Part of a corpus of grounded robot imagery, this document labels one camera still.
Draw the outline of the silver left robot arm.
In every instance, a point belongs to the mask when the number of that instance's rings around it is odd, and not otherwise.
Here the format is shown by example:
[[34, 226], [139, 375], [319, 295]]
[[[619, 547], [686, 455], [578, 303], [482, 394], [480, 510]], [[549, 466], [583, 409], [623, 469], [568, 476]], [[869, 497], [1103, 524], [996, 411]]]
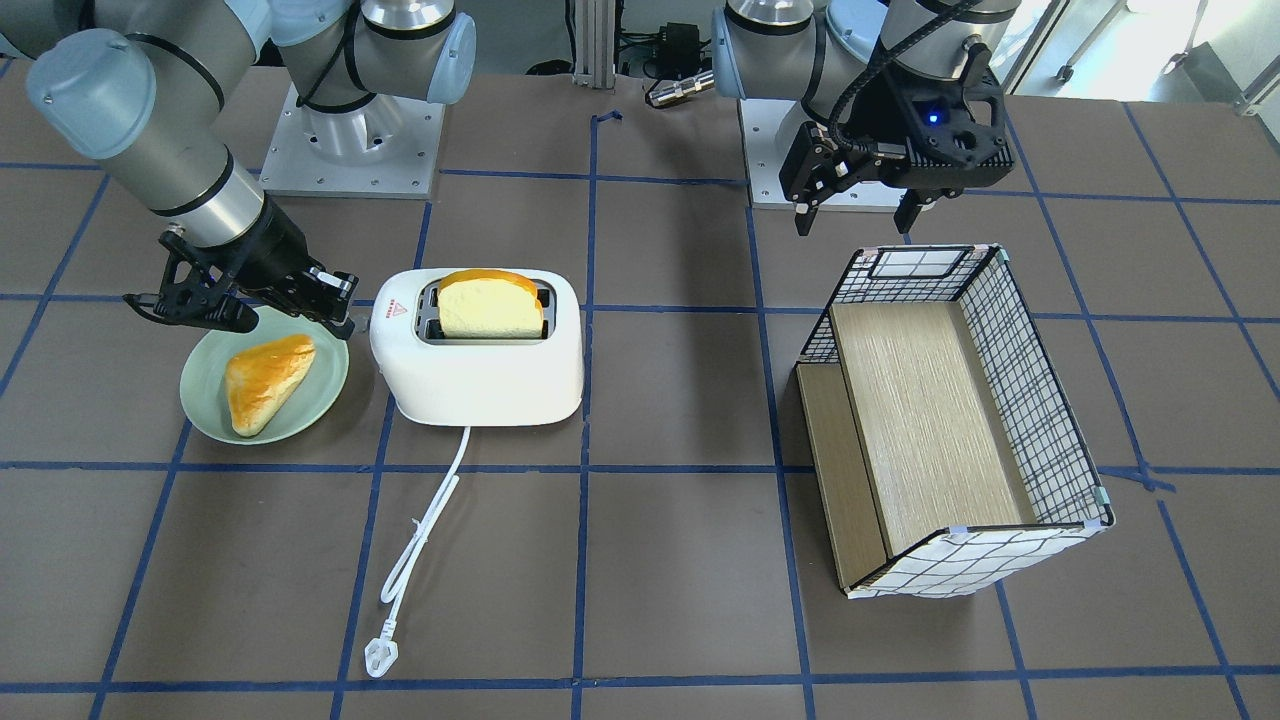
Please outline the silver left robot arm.
[[796, 102], [778, 172], [808, 234], [819, 206], [856, 184], [901, 192], [900, 232], [941, 199], [1015, 167], [991, 68], [1016, 1], [727, 1], [714, 14], [716, 88]]

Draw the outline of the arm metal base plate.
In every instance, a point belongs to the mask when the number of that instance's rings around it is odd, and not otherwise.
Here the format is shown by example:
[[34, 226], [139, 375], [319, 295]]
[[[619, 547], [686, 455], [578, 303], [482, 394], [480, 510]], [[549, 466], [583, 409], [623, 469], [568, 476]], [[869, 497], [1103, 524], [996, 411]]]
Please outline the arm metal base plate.
[[[740, 99], [739, 119], [751, 205], [756, 209], [791, 209], [794, 204], [785, 197], [780, 172], [800, 124], [808, 115], [792, 100]], [[881, 182], [867, 182], [828, 199], [820, 205], [820, 210], [891, 214], [904, 195], [904, 190]]]
[[259, 182], [276, 196], [428, 200], [447, 108], [387, 95], [353, 111], [300, 106], [289, 88]]

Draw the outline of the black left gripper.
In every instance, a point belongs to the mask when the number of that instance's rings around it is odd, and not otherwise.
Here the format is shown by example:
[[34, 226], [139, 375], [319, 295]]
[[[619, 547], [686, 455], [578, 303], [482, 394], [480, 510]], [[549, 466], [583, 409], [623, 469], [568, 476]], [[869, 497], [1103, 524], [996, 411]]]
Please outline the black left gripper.
[[797, 234], [810, 234], [817, 205], [865, 182], [905, 191], [895, 227], [908, 234], [941, 199], [991, 187], [1012, 170], [1004, 120], [1004, 91], [987, 60], [964, 61], [956, 79], [887, 65], [842, 120], [801, 123], [780, 172]]

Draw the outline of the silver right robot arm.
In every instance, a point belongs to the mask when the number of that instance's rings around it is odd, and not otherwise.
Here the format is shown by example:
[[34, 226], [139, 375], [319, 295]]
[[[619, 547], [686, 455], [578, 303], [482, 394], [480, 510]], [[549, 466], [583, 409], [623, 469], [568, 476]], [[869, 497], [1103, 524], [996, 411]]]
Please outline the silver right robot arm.
[[477, 28], [453, 1], [5, 1], [3, 53], [31, 63], [45, 120], [166, 223], [160, 287], [125, 304], [163, 325], [251, 332], [250, 300], [348, 340], [357, 278], [328, 269], [212, 124], [251, 67], [284, 67], [291, 142], [317, 191], [428, 191], [419, 128], [458, 102]]

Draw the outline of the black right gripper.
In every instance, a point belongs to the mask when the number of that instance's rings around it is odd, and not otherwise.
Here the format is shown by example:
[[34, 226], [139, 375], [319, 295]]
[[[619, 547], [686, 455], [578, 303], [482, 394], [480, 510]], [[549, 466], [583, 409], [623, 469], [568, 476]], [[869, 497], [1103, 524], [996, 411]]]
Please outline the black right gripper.
[[348, 313], [358, 277], [329, 272], [311, 258], [305, 233], [266, 199], [257, 220], [238, 238], [201, 249], [165, 231], [169, 252], [156, 293], [124, 297], [136, 314], [163, 325], [250, 333], [259, 324], [251, 297], [289, 316], [323, 325], [340, 341], [356, 332]]

